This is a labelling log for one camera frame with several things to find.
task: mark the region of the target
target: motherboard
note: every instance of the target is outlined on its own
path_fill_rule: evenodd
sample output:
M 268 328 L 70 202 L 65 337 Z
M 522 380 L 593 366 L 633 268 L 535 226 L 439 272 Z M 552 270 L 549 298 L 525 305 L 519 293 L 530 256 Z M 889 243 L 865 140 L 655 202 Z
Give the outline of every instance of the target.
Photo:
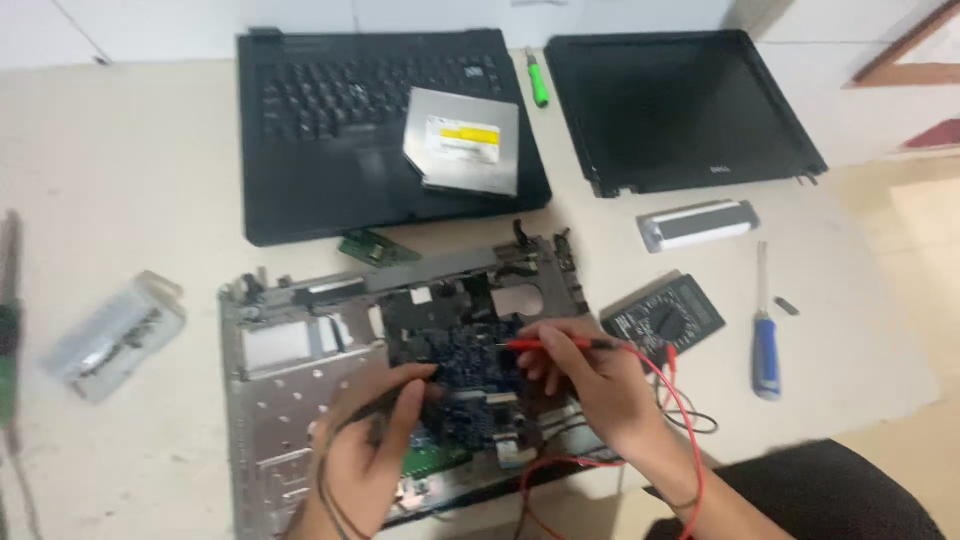
M 259 272 L 225 285 L 237 537 L 286 529 L 315 482 L 307 474 L 311 426 L 374 365 L 437 364 L 431 382 L 443 391 L 424 404 L 386 527 L 515 492 L 545 430 L 556 432 L 575 404 L 527 385 L 516 356 L 496 345 L 540 319 L 589 313 L 567 234 L 551 243 L 516 222 L 514 241 L 491 248 L 306 282 L 285 277 L 276 286 Z M 498 291 L 526 285 L 542 297 L 536 314 L 498 306 Z M 599 442 L 589 428 L 568 431 L 564 453 Z

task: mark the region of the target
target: person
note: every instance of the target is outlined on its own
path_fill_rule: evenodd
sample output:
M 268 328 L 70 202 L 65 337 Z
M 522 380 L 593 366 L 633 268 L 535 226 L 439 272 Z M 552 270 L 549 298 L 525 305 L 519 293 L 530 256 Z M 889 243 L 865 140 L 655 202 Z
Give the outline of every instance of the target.
M 524 353 L 517 360 L 528 379 L 542 380 L 544 392 L 548 395 L 559 391 L 564 378 L 569 379 L 576 388 L 590 427 L 604 443 L 651 482 L 656 494 L 670 505 L 680 522 L 685 523 L 697 503 L 696 471 L 688 445 L 685 446 L 663 422 L 653 388 L 645 379 L 636 356 L 626 351 L 578 350 L 571 337 L 612 339 L 592 321 L 541 321 L 524 328 L 518 337 L 538 338 L 545 349 L 542 352 Z M 407 364 L 385 370 L 375 377 L 366 377 L 364 382 L 354 385 L 355 391 L 343 396 L 317 423 L 313 440 L 315 455 L 321 455 L 324 449 L 322 441 L 326 440 L 325 436 L 333 426 L 343 423 L 352 411 L 371 399 L 392 388 L 402 387 L 394 413 L 376 447 L 370 443 L 373 419 L 366 419 L 349 424 L 340 431 L 326 454 L 326 493 L 334 495 L 335 509 L 348 521 L 350 527 L 346 532 L 351 540 L 374 537 L 390 512 L 403 459 L 409 450 L 410 433 L 420 418 L 425 397 L 429 398 L 436 391 L 425 382 L 435 370 L 436 366 L 432 365 Z M 773 463 L 767 469 L 763 465 L 766 458 L 760 459 L 759 468 L 751 465 L 751 462 L 734 465 L 734 472 L 739 470 L 740 473 L 731 478 L 748 487 L 759 486 L 758 490 L 754 490 L 758 492 L 754 493 L 753 502 L 767 501 L 765 506 L 771 516 L 780 518 L 780 523 L 789 524 L 788 529 L 798 536 L 943 538 L 919 504 L 876 468 L 867 475 L 868 482 L 864 485 L 862 496 L 866 501 L 853 500 L 863 508 L 851 509 L 834 503 L 835 496 L 845 491 L 842 487 L 838 491 L 831 478 L 836 477 L 837 482 L 847 482 L 849 479 L 844 479 L 843 475 L 849 475 L 850 469 L 856 467 L 849 464 L 849 456 L 842 452 L 838 454 L 832 447 L 828 447 L 826 452 L 833 456 L 827 462 L 828 466 L 834 465 L 835 470 L 826 471 L 828 476 L 819 480 L 812 479 L 810 473 L 816 476 L 817 468 L 822 465 L 823 449 L 816 450 L 813 455 L 801 454 L 799 458 L 788 458 L 786 464 Z M 872 467 L 858 455 L 850 454 Z M 788 472 L 795 469 L 789 459 L 799 459 L 806 463 L 808 469 L 799 471 L 797 475 L 785 475 L 784 468 Z M 874 471 L 883 478 L 877 478 Z M 700 501 L 700 514 L 692 531 L 695 538 L 792 538 L 790 532 L 757 509 L 717 473 L 705 470 L 705 475 L 706 487 Z M 780 483 L 765 481 L 764 478 Z M 890 497 L 890 509 L 885 509 L 884 504 L 876 501 L 876 493 Z M 864 511 L 867 512 L 866 517 L 860 515 Z M 871 521 L 871 512 L 882 515 L 875 516 L 876 520 Z M 659 523 L 651 529 L 648 538 L 676 538 L 681 528 L 680 523 L 672 526 Z M 336 540 L 339 536 L 315 485 L 292 521 L 287 537 L 294 540 Z

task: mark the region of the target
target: blue screwdriver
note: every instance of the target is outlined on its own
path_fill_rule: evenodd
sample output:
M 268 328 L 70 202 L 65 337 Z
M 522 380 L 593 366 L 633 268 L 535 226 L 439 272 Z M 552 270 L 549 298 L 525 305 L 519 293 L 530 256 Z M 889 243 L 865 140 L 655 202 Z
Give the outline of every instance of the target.
M 770 318 L 770 284 L 767 272 L 767 243 L 757 246 L 759 310 L 754 321 L 754 393 L 768 402 L 780 400 L 780 359 L 777 355 L 777 323 Z

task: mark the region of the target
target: floor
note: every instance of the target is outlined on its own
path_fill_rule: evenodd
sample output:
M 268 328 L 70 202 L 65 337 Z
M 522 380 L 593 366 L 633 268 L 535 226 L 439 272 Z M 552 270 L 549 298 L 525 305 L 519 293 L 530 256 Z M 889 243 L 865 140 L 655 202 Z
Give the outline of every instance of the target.
M 877 161 L 822 179 L 859 221 L 908 324 L 921 336 L 943 399 L 911 417 L 845 433 L 837 440 L 899 482 L 947 538 L 960 538 L 960 157 Z M 670 517 L 642 491 L 604 501 L 543 501 L 566 537 L 642 538 Z M 524 537 L 548 538 L 530 526 Z

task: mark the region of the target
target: desk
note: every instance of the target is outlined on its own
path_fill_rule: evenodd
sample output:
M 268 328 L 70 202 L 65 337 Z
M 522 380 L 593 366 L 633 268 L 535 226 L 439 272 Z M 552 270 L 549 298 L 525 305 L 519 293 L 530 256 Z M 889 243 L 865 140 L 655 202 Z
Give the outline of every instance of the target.
M 727 327 L 680 359 L 679 386 L 721 429 L 702 437 L 723 462 L 898 418 L 938 396 L 861 232 L 827 188 L 779 181 L 615 200 L 593 197 L 556 100 L 533 106 L 515 54 L 551 205 L 523 215 L 528 233 L 572 229 L 594 313 L 674 269 L 692 274 Z M 551 94 L 555 89 L 540 63 Z M 72 67 L 0 75 L 0 202 L 24 221 L 26 308 L 20 426 L 48 538 L 228 538 L 232 534 L 216 291 L 257 266 L 305 280 L 359 269 L 339 239 L 257 249 L 242 235 L 240 144 L 231 61 Z M 754 233 L 649 255 L 635 217 L 730 198 L 750 200 Z M 512 238 L 512 216 L 400 227 L 426 255 Z M 783 401 L 750 389 L 756 243 L 770 242 L 780 311 Z M 181 284 L 183 333 L 105 403 L 82 403 L 38 358 L 144 269 Z M 546 490 L 589 498 L 617 490 L 592 471 Z M 634 472 L 626 487 L 640 486 Z M 0 481 L 12 537 L 26 538 L 10 467 Z M 463 512 L 462 529 L 516 518 L 516 496 Z M 384 534 L 432 538 L 425 520 Z

